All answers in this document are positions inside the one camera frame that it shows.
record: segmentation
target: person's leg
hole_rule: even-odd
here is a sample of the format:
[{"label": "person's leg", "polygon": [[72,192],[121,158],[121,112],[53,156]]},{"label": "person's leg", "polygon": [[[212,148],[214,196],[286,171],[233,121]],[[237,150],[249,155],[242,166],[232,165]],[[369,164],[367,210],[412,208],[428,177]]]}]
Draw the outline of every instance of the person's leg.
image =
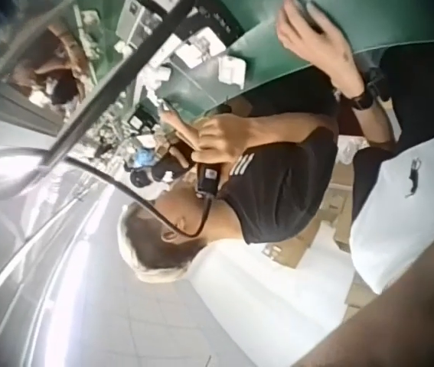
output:
[{"label": "person's leg", "polygon": [[434,138],[434,43],[392,47],[380,68],[402,128],[397,150]]}]

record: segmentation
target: black logo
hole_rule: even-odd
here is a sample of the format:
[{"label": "black logo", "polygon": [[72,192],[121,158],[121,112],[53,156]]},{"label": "black logo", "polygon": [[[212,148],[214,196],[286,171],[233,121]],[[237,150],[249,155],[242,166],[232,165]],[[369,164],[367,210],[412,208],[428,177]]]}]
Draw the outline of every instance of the black logo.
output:
[{"label": "black logo", "polygon": [[410,194],[408,194],[406,197],[410,197],[417,192],[417,188],[419,187],[419,169],[421,168],[421,163],[421,160],[416,158],[413,159],[413,162],[410,165],[409,180],[412,181],[413,186],[410,189]]}]

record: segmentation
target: metal rail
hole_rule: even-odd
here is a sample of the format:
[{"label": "metal rail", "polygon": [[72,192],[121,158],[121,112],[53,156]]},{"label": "metal rail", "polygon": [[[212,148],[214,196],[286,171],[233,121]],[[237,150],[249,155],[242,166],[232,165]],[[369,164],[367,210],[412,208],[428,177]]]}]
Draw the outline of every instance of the metal rail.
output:
[{"label": "metal rail", "polygon": [[14,185],[1,190],[0,199],[18,195],[26,187],[37,183],[64,159],[72,147],[86,134],[95,121],[113,104],[118,95],[138,76],[143,67],[157,53],[159,48],[175,32],[179,24],[191,12],[196,0],[180,0],[165,17],[163,22],[140,45],[137,52],[110,70],[73,114],[71,123],[52,145],[41,166],[27,174]]},{"label": "metal rail", "polygon": [[16,251],[16,253],[12,256],[11,260],[1,269],[0,271],[0,288],[6,282],[9,275],[16,269],[16,266],[24,260],[26,255],[32,249],[33,245],[37,243],[37,241],[42,237],[42,235],[49,230],[50,227],[57,221],[57,219],[61,218],[65,213],[69,212],[72,209],[73,205],[78,201],[82,200],[82,198],[89,192],[89,189],[86,189],[81,194],[74,197],[67,204],[62,206],[35,234],[29,237],[23,246]]}]

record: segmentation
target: cardboard box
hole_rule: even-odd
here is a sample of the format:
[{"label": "cardboard box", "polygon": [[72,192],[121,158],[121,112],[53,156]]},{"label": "cardboard box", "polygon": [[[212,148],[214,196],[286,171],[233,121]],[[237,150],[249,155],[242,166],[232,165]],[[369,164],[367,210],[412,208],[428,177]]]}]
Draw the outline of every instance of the cardboard box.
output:
[{"label": "cardboard box", "polygon": [[338,247],[345,252],[350,252],[349,249],[349,236],[351,235],[351,217],[353,213],[353,195],[349,193],[344,207],[336,221],[336,232],[334,240]]},{"label": "cardboard box", "polygon": [[325,191],[324,199],[319,207],[318,217],[330,224],[334,224],[335,220],[341,214],[346,199],[350,195],[350,191],[329,188]]},{"label": "cardboard box", "polygon": [[365,284],[353,283],[346,296],[346,304],[362,308],[369,304],[377,295]]},{"label": "cardboard box", "polygon": [[360,310],[359,307],[348,306],[348,308],[346,309],[346,312],[344,313],[344,318],[342,319],[342,322],[347,321],[350,318],[352,318],[359,310]]},{"label": "cardboard box", "polygon": [[332,171],[329,188],[352,191],[354,182],[353,164],[336,163]]},{"label": "cardboard box", "polygon": [[307,248],[314,242],[320,225],[320,219],[314,218],[292,239],[266,245],[263,254],[288,268],[296,268]]}]

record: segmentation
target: ear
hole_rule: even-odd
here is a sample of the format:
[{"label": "ear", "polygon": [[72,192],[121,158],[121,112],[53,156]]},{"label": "ear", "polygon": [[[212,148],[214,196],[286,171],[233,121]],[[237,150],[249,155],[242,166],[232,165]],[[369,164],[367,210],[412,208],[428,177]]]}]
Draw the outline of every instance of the ear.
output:
[{"label": "ear", "polygon": [[[186,223],[186,220],[184,219],[184,217],[181,217],[178,219],[178,221],[175,223],[175,225],[180,230],[184,231],[185,230],[185,223]],[[174,243],[174,244],[178,244],[178,243],[182,242],[182,240],[183,240],[181,235],[177,234],[172,229],[170,229],[166,226],[162,227],[161,239],[164,242],[170,242],[170,243]]]}]

